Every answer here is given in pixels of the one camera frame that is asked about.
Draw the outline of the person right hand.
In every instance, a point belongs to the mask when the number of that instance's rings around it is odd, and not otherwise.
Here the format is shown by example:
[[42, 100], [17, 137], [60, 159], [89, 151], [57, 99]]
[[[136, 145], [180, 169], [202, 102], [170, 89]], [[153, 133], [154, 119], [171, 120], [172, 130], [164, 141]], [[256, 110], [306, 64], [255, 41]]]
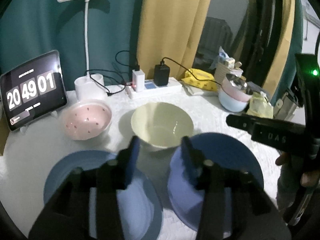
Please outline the person right hand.
[[304, 174], [297, 173], [291, 163], [291, 155], [282, 152], [276, 159], [276, 165], [280, 166], [280, 177], [277, 182], [277, 206], [282, 212], [291, 206], [295, 200], [299, 186], [313, 187], [319, 185], [319, 171], [311, 171]]

